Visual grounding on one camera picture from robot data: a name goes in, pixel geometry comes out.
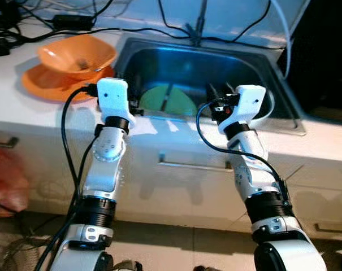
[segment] faucet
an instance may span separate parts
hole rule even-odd
[[[186,23],[186,28],[191,37],[191,45],[194,47],[199,47],[201,44],[202,32],[205,25],[205,14],[207,9],[207,0],[202,0],[200,15],[197,18],[196,28],[193,29],[188,23]]]

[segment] white countertop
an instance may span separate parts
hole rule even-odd
[[[24,34],[36,36],[41,34],[39,33],[41,31],[44,31],[43,27],[29,25],[26,26]],[[122,32],[99,32],[94,35],[112,44],[118,51],[124,45],[125,34]],[[154,37],[149,34],[138,34],[138,36]],[[0,57],[0,130],[13,123],[50,128],[60,127],[63,103],[35,98],[28,94],[21,84],[23,72],[39,63],[37,48],[60,38],[61,36],[58,36],[38,43],[28,43],[11,50],[10,55]],[[70,129],[93,131],[94,124],[100,122],[95,99],[75,103],[72,105],[72,109],[69,117],[74,118],[75,121],[68,122]],[[137,127],[130,132],[130,135],[153,133],[154,128],[148,118],[137,119]],[[317,122],[308,119],[307,116],[304,116],[302,124],[306,130],[305,136],[264,131],[260,131],[258,134],[269,152],[342,161],[342,125]],[[188,125],[192,130],[196,130],[194,123]],[[225,136],[218,134],[215,126],[204,125],[203,130],[207,137],[212,139],[212,142],[222,147],[225,146]]]

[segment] power adapter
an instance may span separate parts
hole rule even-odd
[[[55,30],[92,30],[93,17],[81,15],[55,15],[51,20]]]

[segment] sink basin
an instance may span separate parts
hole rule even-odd
[[[140,100],[145,92],[155,87],[169,86],[169,89],[183,91],[197,108],[206,102],[205,86],[208,83],[218,85],[227,82],[234,88],[239,85],[262,85],[267,93],[251,126],[282,133],[304,133],[263,55],[129,38],[115,70],[118,77],[128,82],[128,96],[132,99]],[[149,117],[194,120],[194,117],[169,114],[161,109],[144,109]],[[207,117],[201,121],[211,122]]]

